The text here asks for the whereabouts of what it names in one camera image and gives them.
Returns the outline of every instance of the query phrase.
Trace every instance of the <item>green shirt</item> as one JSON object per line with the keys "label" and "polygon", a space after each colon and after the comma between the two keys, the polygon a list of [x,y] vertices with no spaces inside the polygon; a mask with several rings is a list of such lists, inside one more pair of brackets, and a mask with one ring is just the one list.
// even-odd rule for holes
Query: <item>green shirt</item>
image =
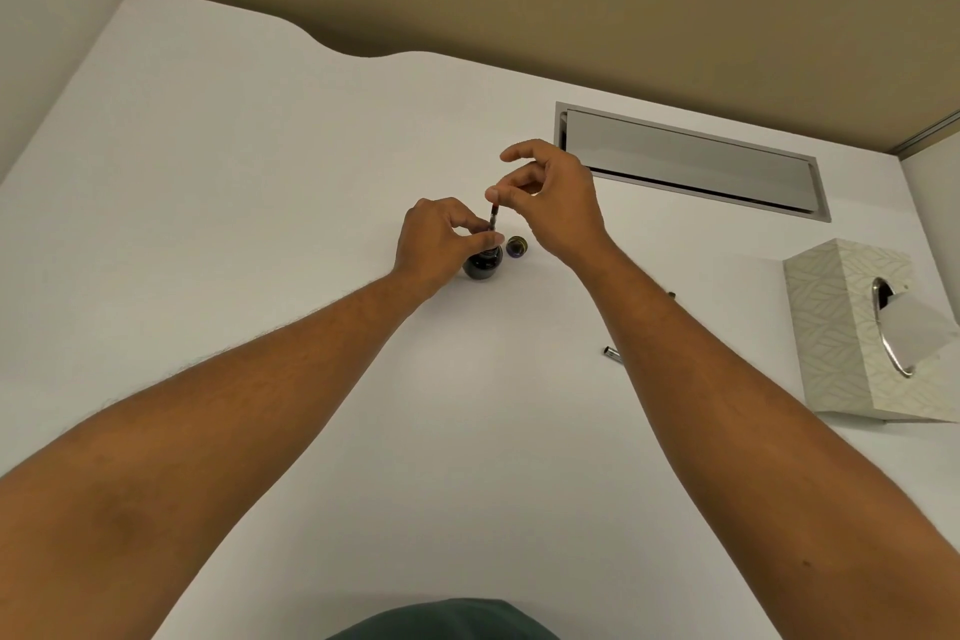
{"label": "green shirt", "polygon": [[329,640],[559,640],[502,599],[445,599],[373,615]]}

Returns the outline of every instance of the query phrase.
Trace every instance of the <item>person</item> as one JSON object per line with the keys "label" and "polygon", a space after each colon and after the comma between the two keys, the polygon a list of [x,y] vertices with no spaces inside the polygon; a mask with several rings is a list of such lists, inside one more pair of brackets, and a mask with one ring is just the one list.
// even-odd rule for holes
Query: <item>person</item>
{"label": "person", "polygon": [[[960,637],[960,555],[893,481],[618,248],[576,157],[534,139],[500,158],[530,161],[486,199],[579,277],[678,479],[782,636]],[[394,330],[502,241],[458,200],[420,200],[388,275],[112,404],[13,468],[0,479],[0,637],[151,637]],[[554,635],[506,602],[451,599],[337,637]]]}

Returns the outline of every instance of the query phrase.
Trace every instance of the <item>white desk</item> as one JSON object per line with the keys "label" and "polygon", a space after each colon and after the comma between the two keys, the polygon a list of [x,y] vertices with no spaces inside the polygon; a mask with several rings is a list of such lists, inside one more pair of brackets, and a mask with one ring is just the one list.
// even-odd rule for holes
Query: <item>white desk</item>
{"label": "white desk", "polygon": [[[499,151],[551,139],[557,101],[818,158],[831,223],[597,181],[618,243],[789,392],[782,259],[833,237],[896,248],[947,308],[892,157],[433,54],[354,59],[198,0],[125,0],[0,187],[0,469],[384,273],[419,197],[483,214]],[[530,238],[509,211],[500,224]],[[319,638],[449,596],[509,600],[566,640],[776,637],[609,343],[533,241],[489,282],[458,278],[158,637]],[[838,430],[960,543],[957,428]]]}

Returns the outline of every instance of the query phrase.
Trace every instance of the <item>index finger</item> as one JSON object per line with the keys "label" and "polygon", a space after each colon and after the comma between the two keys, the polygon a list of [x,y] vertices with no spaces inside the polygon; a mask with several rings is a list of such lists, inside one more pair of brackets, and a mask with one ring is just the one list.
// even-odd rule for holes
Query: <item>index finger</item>
{"label": "index finger", "polygon": [[453,228],[466,228],[470,233],[480,233],[490,228],[489,222],[486,222],[455,197],[444,197],[435,202],[442,209],[447,221]]}
{"label": "index finger", "polygon": [[546,166],[551,160],[569,156],[569,152],[565,152],[543,139],[527,139],[517,142],[500,153],[500,159],[505,163],[511,163],[522,158],[533,158],[543,166]]}

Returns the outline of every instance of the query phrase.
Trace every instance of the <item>tissue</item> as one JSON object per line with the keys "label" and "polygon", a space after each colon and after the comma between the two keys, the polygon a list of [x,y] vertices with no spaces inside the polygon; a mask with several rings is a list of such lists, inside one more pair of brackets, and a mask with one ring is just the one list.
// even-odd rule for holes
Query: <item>tissue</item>
{"label": "tissue", "polygon": [[914,367],[951,342],[960,340],[960,326],[915,293],[899,293],[880,310],[883,339],[904,367]]}

